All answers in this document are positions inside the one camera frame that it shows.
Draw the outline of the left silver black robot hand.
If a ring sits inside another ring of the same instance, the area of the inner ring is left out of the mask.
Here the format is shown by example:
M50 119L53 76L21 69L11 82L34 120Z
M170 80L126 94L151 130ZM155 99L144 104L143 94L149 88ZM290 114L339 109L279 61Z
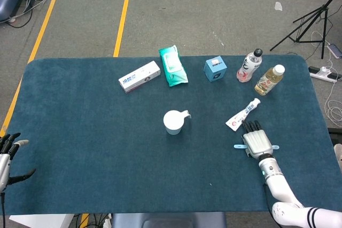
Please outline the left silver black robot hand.
M22 182L30 178L36 171L32 169L28 173L20 176L10 176L11 162L17 153L18 149L29 143L28 139L23 139L14 142L21 133L6 134L1 137L1 193L4 193L8 185Z

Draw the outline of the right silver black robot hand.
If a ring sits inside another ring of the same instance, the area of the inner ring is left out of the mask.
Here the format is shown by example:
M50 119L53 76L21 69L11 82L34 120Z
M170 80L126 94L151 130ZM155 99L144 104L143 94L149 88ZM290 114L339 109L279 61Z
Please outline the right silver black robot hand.
M249 157L259 159L262 155L273 154L272 144L259 121L242 121L242 125L245 129L242 140Z

